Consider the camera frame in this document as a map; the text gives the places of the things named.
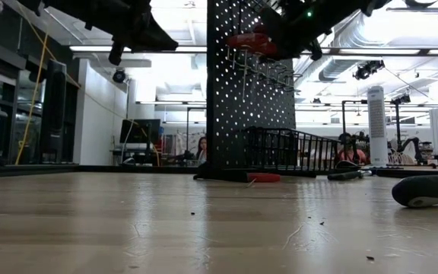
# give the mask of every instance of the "wire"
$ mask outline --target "wire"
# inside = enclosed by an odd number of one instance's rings
[[[131,129],[133,128],[133,122],[134,122],[135,120],[134,119],[132,119],[132,124],[131,125],[129,125],[129,130],[128,130],[128,134],[126,134],[126,139],[125,139],[125,143],[124,144],[122,144],[122,151],[121,151],[121,164],[122,164],[122,162],[123,162],[123,157],[125,157],[125,149],[126,149],[126,143],[128,142],[128,137],[129,137],[129,133],[131,133]]]
[[[27,137],[28,137],[28,129],[30,128],[30,122],[31,122],[31,115],[33,114],[33,108],[35,107],[35,99],[37,97],[37,91],[38,87],[40,86],[40,77],[42,75],[42,67],[43,67],[43,60],[45,59],[45,48],[46,48],[46,41],[49,38],[49,31],[46,30],[45,33],[45,40],[43,41],[43,48],[42,48],[42,56],[40,57],[40,65],[38,67],[38,75],[36,76],[36,82],[35,82],[35,88],[33,89],[33,97],[31,98],[31,106],[30,106],[30,112],[28,113],[28,121],[27,125],[24,128],[24,134],[23,134],[23,144],[20,147],[20,150],[18,151],[18,156],[16,157],[15,165],[19,165],[21,154],[23,153],[24,144],[27,143]]]
[[[413,88],[416,92],[418,92],[419,94],[424,95],[425,97],[429,98],[431,101],[435,101],[434,99],[432,99],[430,96],[426,95],[425,93],[423,93],[422,91],[419,91],[416,87],[414,87],[413,85],[411,85],[410,83],[408,83],[407,81],[403,80],[400,76],[396,75],[394,72],[392,72],[391,70],[385,68],[385,70],[387,72],[389,72],[390,74],[392,74],[393,76],[395,76],[398,80],[404,82],[408,87]]]
[[[17,5],[18,5],[18,8],[20,9],[20,11],[21,11],[21,13],[22,13],[22,15],[23,15],[25,21],[30,25],[30,28],[31,28],[31,30],[33,31],[33,33],[35,33],[36,38],[38,38],[38,40],[42,43],[42,45],[43,45],[43,51],[44,51],[44,52],[47,51],[48,54],[50,54],[50,56],[52,57],[52,60],[58,62],[58,59],[53,55],[52,51],[46,46],[46,42],[42,40],[42,37],[40,37],[40,35],[38,34],[38,31],[37,31],[37,30],[35,29],[35,27],[31,24],[30,19],[28,19],[27,13],[24,11],[23,7],[21,6],[21,3],[18,2],[18,1],[17,1],[16,3],[17,3]],[[41,64],[40,64],[40,67],[38,68],[39,71],[41,70],[42,66],[43,66],[43,64],[41,63]],[[66,73],[65,75],[66,75],[67,78],[72,82],[73,85],[75,85],[75,86],[78,87],[78,88],[81,87],[81,85],[80,85],[79,83],[77,83],[76,80],[74,80],[73,77],[71,77],[68,73]],[[102,105],[99,101],[97,101],[96,99],[94,99],[94,98],[93,98],[92,96],[90,96],[87,92],[84,91],[84,94],[87,95],[87,96],[88,96],[91,100],[93,100],[96,104],[98,104],[99,106],[101,106],[103,109],[105,109],[105,110],[111,112],[112,114],[118,116],[118,117],[121,118],[121,119],[126,119],[126,120],[128,120],[128,121],[134,123],[136,126],[139,126],[139,124],[138,124],[137,122],[134,122],[132,119],[128,119],[128,118],[126,118],[126,117],[124,117],[124,116],[121,116],[121,115],[119,115],[118,113],[116,113],[116,112],[110,110],[110,109],[107,108],[106,106]],[[141,128],[141,131],[143,132],[143,134],[144,134],[145,137],[148,137],[148,135],[146,134],[146,132],[145,132],[142,128]],[[156,154],[156,156],[157,156],[157,166],[159,167],[159,166],[160,166],[160,157],[159,157],[159,154],[158,154],[158,150],[155,148],[154,145],[153,145],[153,150],[154,150],[154,152],[155,152],[155,154]]]

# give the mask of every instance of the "black wire rack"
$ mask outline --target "black wire rack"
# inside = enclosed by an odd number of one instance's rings
[[[246,166],[262,170],[314,171],[335,168],[341,142],[295,129],[244,129]]]

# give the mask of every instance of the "table surface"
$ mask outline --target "table surface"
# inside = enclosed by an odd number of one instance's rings
[[[438,206],[404,209],[396,182],[2,177],[0,273],[438,273]]]

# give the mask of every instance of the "monitor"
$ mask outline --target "monitor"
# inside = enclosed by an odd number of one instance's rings
[[[121,125],[121,136],[119,137],[119,142],[124,144],[138,144],[148,142],[148,127],[151,131],[150,142],[155,143],[160,138],[160,119],[134,119],[132,123],[131,120],[124,119]]]

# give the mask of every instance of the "column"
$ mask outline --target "column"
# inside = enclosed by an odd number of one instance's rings
[[[367,93],[370,124],[370,157],[375,167],[388,164],[388,145],[386,142],[385,97],[383,88],[371,87]]]
[[[154,119],[155,106],[153,104],[136,104],[140,102],[155,102],[157,85],[150,73],[145,72],[129,82],[129,119]]]

